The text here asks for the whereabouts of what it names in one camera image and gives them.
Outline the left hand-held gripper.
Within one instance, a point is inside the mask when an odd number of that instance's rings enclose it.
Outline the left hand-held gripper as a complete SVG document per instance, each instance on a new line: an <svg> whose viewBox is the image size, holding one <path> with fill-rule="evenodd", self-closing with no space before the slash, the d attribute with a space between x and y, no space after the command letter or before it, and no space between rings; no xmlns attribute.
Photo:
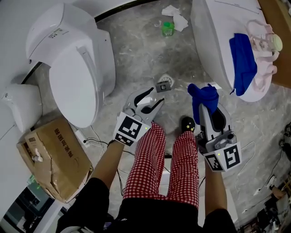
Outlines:
<svg viewBox="0 0 291 233"><path fill-rule="evenodd" d="M124 145L132 146L138 142L152 127L151 122L164 104L164 98L157 101L153 106L145 106L139 114L136 109L140 101L146 99L154 90L146 87L131 93L117 117L117 124L113 133L113 140Z"/></svg>

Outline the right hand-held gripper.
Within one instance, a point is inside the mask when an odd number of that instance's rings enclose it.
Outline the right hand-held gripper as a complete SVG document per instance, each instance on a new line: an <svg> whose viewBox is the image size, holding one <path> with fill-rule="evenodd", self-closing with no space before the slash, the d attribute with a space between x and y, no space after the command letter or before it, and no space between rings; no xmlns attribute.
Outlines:
<svg viewBox="0 0 291 233"><path fill-rule="evenodd" d="M211 114L206 106L199 105L200 126L203 133L196 136L199 152L213 172L226 172L241 164L241 144L231 130L231 116L218 103Z"/></svg>

